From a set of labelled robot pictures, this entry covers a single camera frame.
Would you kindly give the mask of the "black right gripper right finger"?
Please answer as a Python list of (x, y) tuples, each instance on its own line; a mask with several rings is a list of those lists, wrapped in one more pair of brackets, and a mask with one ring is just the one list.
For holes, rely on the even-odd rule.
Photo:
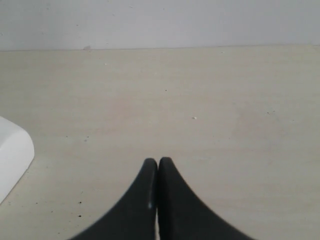
[(251, 240), (213, 212), (189, 187), (173, 160), (163, 157), (157, 174), (161, 240)]

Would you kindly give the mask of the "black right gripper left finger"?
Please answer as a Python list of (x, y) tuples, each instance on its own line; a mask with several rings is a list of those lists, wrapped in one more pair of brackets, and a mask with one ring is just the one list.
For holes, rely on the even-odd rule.
[(136, 178), (119, 201), (73, 240), (155, 240), (158, 165), (144, 160)]

